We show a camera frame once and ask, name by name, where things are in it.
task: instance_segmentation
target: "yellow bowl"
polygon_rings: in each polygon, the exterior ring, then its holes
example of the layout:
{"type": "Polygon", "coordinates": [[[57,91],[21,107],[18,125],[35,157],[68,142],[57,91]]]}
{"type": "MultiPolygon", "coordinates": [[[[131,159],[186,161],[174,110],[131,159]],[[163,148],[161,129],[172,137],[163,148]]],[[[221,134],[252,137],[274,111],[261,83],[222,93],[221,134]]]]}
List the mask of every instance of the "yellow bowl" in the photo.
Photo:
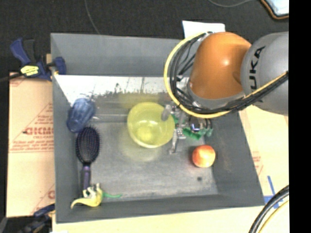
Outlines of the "yellow bowl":
{"type": "Polygon", "coordinates": [[[127,116],[127,129],[131,138],[145,148],[156,148],[173,137],[175,122],[171,115],[162,121],[164,107],[154,102],[136,104],[127,116]]]}

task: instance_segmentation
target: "blue hairbrush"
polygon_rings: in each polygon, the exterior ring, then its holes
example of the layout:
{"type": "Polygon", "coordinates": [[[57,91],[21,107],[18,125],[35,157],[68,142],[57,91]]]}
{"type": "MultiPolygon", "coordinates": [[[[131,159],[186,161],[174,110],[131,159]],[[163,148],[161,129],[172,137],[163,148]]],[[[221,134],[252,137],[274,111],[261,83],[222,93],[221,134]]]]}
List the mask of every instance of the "blue hairbrush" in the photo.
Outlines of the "blue hairbrush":
{"type": "Polygon", "coordinates": [[[98,156],[100,147],[100,137],[96,129],[85,127],[78,133],[76,138],[76,154],[82,168],[82,190],[87,190],[90,187],[91,178],[91,163],[98,156]]]}

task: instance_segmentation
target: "yellow cord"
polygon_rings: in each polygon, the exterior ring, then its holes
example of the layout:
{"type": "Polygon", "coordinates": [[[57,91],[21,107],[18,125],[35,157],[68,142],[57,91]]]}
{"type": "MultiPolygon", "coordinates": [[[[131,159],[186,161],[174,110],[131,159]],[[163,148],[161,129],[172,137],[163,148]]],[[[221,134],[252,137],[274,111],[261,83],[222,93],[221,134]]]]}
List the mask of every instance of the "yellow cord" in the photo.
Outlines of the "yellow cord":
{"type": "Polygon", "coordinates": [[[285,207],[286,204],[288,204],[290,201],[287,200],[286,202],[282,203],[277,209],[273,211],[273,213],[267,218],[267,220],[264,222],[258,233],[261,233],[262,230],[267,226],[267,224],[276,216],[277,212],[280,212],[282,208],[285,207]]]}
{"type": "MultiPolygon", "coordinates": [[[[169,54],[167,60],[166,60],[166,63],[165,63],[165,66],[164,66],[164,84],[165,84],[165,87],[166,87],[166,90],[169,94],[169,96],[171,97],[171,99],[173,100],[173,102],[180,108],[182,109],[184,112],[188,113],[189,115],[191,116],[194,116],[194,117],[199,117],[199,118],[214,118],[214,117],[220,117],[220,116],[223,116],[227,113],[229,113],[230,111],[223,111],[223,112],[215,112],[215,113],[211,113],[211,114],[199,114],[199,113],[195,113],[191,110],[188,110],[187,108],[185,108],[180,102],[179,100],[174,96],[172,90],[171,90],[171,87],[169,85],[169,82],[168,82],[168,70],[169,70],[169,65],[170,65],[170,62],[173,58],[173,56],[177,53],[177,51],[188,41],[198,37],[199,35],[201,35],[203,33],[198,33],[196,35],[193,35],[193,36],[189,36],[185,39],[183,39],[182,41],[180,41],[176,46],[175,48],[173,48],[173,50],[171,51],[171,53],[169,54]]],[[[266,88],[268,85],[272,84],[273,82],[277,81],[278,79],[282,78],[283,76],[285,76],[288,72],[284,72],[283,74],[281,74],[280,76],[278,76],[277,78],[275,78],[274,80],[270,81],[269,83],[265,84],[264,86],[262,86],[261,88],[257,89],[256,91],[248,94],[245,98],[253,95],[253,94],[256,94],[258,92],[260,92],[261,90],[263,90],[264,88],[266,88]]]]}

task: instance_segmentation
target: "red apple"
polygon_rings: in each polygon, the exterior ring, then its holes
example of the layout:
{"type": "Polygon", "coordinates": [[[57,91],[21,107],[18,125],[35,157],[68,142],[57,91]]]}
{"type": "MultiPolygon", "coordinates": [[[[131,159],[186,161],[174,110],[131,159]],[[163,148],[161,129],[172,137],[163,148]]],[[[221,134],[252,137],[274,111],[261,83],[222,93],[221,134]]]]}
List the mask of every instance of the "red apple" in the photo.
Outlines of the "red apple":
{"type": "Polygon", "coordinates": [[[197,146],[192,152],[192,161],[198,167],[209,167],[213,165],[215,158],[215,150],[210,145],[197,146]]]}

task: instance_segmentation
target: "yellow banana toy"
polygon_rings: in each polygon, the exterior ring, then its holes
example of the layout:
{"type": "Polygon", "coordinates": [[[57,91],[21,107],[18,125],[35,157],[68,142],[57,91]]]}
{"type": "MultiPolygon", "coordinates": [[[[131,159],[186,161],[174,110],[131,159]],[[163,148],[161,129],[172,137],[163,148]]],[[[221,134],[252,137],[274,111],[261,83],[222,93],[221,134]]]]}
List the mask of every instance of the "yellow banana toy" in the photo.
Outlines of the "yellow banana toy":
{"type": "Polygon", "coordinates": [[[71,209],[77,203],[85,204],[85,205],[91,206],[91,207],[96,207],[96,206],[99,206],[101,204],[104,197],[119,198],[122,195],[115,195],[115,196],[109,195],[109,194],[103,192],[103,190],[101,190],[101,188],[100,188],[100,184],[97,183],[95,186],[90,186],[87,188],[87,190],[83,190],[83,196],[84,196],[84,198],[79,198],[79,199],[76,199],[72,202],[72,204],[70,206],[71,209]]]}

